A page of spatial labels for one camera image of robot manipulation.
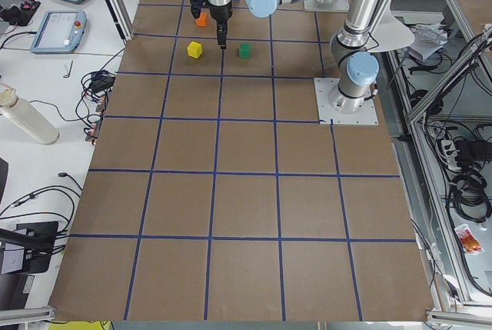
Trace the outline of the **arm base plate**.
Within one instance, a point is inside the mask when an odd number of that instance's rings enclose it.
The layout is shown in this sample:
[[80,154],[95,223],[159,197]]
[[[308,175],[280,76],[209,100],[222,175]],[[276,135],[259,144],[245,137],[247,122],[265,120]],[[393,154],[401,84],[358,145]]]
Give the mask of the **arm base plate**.
[[371,90],[360,98],[347,98],[339,92],[339,78],[314,78],[318,121],[321,125],[379,125]]

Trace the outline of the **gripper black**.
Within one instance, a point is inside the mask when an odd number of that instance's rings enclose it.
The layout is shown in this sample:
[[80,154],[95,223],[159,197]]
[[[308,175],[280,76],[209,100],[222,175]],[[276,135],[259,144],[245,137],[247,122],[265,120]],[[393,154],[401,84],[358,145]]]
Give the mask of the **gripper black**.
[[210,7],[211,17],[217,23],[216,35],[218,46],[220,49],[225,50],[227,48],[228,38],[228,20],[233,15],[232,3],[229,2],[226,5]]

